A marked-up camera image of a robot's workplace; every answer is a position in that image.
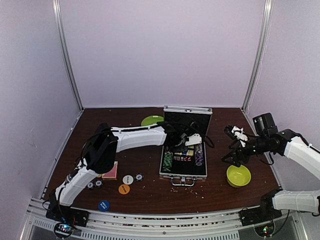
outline metal handle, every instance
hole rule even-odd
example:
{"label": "metal handle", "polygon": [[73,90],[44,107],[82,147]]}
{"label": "metal handle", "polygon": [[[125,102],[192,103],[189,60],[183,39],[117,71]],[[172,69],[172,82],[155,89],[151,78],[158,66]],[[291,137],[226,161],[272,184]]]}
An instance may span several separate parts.
{"label": "metal handle", "polygon": [[196,178],[192,178],[192,184],[186,184],[186,177],[185,176],[182,176],[181,177],[181,181],[180,183],[174,183],[174,177],[170,177],[171,179],[171,184],[175,187],[193,187],[196,183]]}

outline bowl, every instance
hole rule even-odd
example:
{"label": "bowl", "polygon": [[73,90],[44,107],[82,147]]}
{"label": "bowl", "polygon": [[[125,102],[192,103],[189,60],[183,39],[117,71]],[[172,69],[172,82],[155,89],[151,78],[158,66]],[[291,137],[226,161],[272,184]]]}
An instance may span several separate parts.
{"label": "bowl", "polygon": [[236,167],[231,165],[226,170],[226,180],[234,188],[241,188],[251,181],[251,173],[248,168],[241,165]]}
{"label": "bowl", "polygon": [[148,126],[152,124],[156,124],[157,122],[163,122],[163,116],[147,116],[145,119],[142,120],[141,126]]}

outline vertical metal rail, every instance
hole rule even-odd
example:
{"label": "vertical metal rail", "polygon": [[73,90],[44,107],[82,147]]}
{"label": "vertical metal rail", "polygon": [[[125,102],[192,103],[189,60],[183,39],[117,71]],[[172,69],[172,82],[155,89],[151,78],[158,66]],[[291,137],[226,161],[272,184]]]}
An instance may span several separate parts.
{"label": "vertical metal rail", "polygon": [[66,42],[66,36],[65,36],[65,31],[64,31],[64,25],[63,25],[62,15],[61,15],[60,1],[53,0],[52,3],[53,3],[54,17],[55,17],[56,25],[57,25],[57,28],[59,31],[60,43],[61,43],[61,47],[62,47],[63,60],[64,60],[66,72],[67,72],[67,75],[68,75],[68,78],[69,78],[69,81],[71,84],[73,95],[75,97],[76,103],[79,108],[79,111],[82,111],[84,109],[84,107],[83,107],[81,99],[80,99],[79,91],[78,91],[77,84],[75,81],[74,72],[71,67],[70,57],[69,57],[69,53],[68,53],[68,49],[67,49],[67,42]]}
{"label": "vertical metal rail", "polygon": [[272,5],[273,5],[273,0],[265,0],[258,48],[257,48],[255,61],[254,61],[254,65],[251,73],[250,83],[249,83],[248,90],[246,92],[245,99],[242,106],[242,110],[244,112],[247,112],[248,110],[249,101],[251,99],[251,96],[258,78],[259,66],[260,66],[264,49],[266,46],[266,40],[268,37],[268,31],[270,27]]}

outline brown tabletop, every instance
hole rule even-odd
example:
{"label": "brown tabletop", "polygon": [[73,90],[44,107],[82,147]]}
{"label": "brown tabletop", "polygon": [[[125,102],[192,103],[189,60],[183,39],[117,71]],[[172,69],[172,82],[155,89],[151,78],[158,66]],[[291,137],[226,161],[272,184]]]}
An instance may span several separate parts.
{"label": "brown tabletop", "polygon": [[[163,115],[163,108],[95,108],[85,109],[63,150],[48,185],[48,193],[58,187],[74,169],[85,141],[95,132],[100,123],[109,126],[139,126],[150,115]],[[146,146],[117,153],[117,180],[105,180],[101,188],[84,189],[75,199],[73,207],[98,210],[98,203],[107,200],[111,212],[128,214],[183,214],[203,213],[243,208],[260,204],[260,197],[278,187],[271,168],[259,161],[264,156],[252,156],[246,167],[251,172],[251,182],[242,188],[231,187],[226,180],[228,164],[221,157],[228,153],[232,140],[225,135],[226,125],[251,128],[240,109],[214,108],[208,136],[215,148],[206,148],[206,180],[197,181],[193,187],[173,187],[169,179],[159,177],[161,146]],[[125,175],[144,175],[143,181],[130,185],[130,192],[118,192]]]}

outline wooden table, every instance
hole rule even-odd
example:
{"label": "wooden table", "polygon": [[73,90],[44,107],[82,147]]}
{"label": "wooden table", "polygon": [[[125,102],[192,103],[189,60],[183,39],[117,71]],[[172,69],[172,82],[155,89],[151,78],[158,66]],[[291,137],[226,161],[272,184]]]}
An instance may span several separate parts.
{"label": "wooden table", "polygon": [[[76,125],[47,188],[45,199],[52,189],[58,187],[73,170],[84,142],[95,132],[100,123],[109,126],[139,126],[150,115],[163,115],[162,108],[100,108],[85,109]],[[231,187],[226,180],[228,164],[221,157],[228,153],[232,140],[225,135],[226,125],[244,127],[252,134],[243,113],[237,108],[214,108],[208,136],[215,148],[206,149],[206,180],[194,187],[173,187],[169,179],[159,177],[161,146],[146,146],[128,149],[116,155],[118,161],[117,180],[104,181],[102,188],[84,189],[73,206],[98,210],[98,203],[107,200],[111,212],[128,214],[183,214],[203,213],[243,208],[260,204],[260,197],[278,187],[271,168],[259,161],[264,156],[252,156],[246,165],[251,182],[242,188]],[[118,187],[125,175],[144,175],[144,180],[135,181],[127,195],[121,195]]]}

